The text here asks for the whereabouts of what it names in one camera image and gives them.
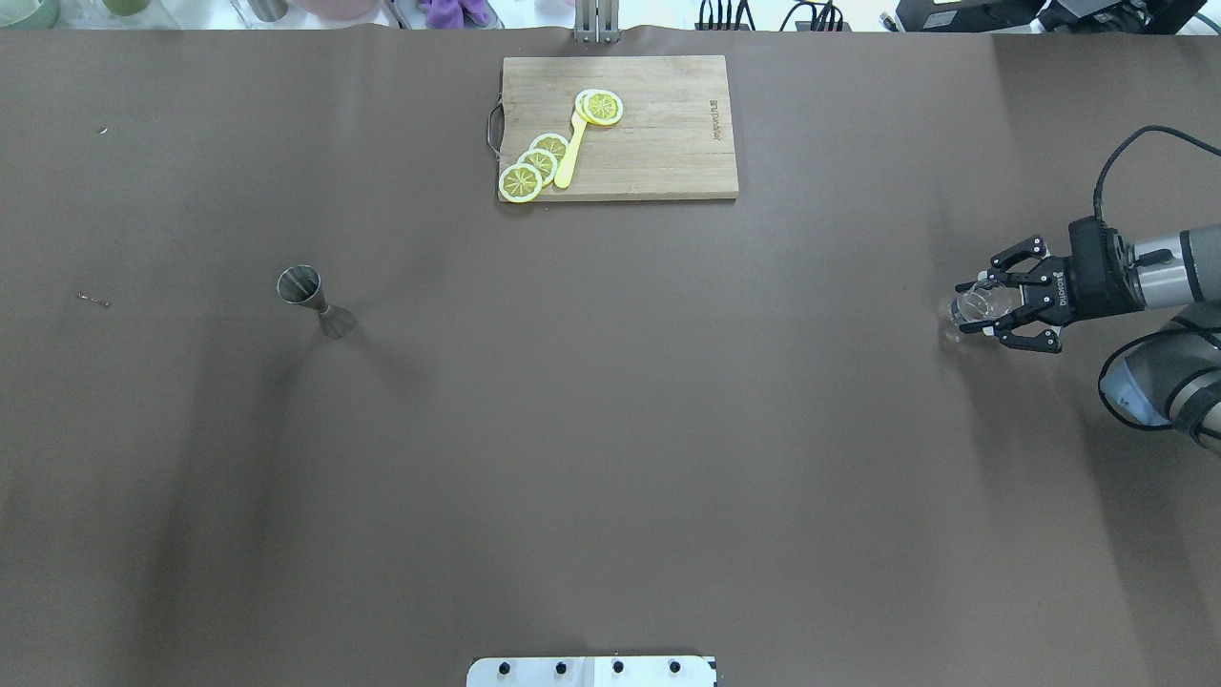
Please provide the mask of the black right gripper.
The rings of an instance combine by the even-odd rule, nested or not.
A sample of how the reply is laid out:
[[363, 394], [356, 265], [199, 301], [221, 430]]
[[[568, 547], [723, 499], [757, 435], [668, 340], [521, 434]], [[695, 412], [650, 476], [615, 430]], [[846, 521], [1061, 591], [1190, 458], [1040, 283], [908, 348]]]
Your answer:
[[1140, 312], [1147, 300], [1138, 283], [1132, 248], [1116, 229], [1099, 218], [1089, 217], [1070, 223], [1071, 254], [1054, 257], [1050, 276], [1042, 268], [1049, 257], [1043, 236], [1031, 236], [994, 254], [971, 287], [1046, 286], [1050, 305], [1039, 310], [1035, 318], [958, 322], [958, 332], [985, 336], [1016, 351], [1060, 355], [1063, 351], [1061, 326]]

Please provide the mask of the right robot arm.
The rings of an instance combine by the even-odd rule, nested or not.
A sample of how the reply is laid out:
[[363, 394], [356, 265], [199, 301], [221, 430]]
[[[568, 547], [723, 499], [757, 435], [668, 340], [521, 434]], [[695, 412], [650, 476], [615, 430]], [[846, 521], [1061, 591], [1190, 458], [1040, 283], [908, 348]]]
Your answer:
[[1219, 227], [1129, 243], [1087, 217], [1070, 225], [1068, 237], [1065, 256], [1042, 236], [994, 254], [977, 278], [956, 286], [950, 325], [1011, 349], [1057, 355], [1070, 325], [1171, 309], [1160, 329], [1107, 356], [1096, 395], [1125, 427], [1177, 431], [1219, 451]]

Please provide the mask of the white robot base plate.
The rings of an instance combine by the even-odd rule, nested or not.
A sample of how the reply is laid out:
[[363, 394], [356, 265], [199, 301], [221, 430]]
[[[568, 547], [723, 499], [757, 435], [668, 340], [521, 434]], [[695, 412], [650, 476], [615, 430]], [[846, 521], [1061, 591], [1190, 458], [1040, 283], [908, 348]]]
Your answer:
[[481, 656], [466, 686], [716, 686], [714, 656]]

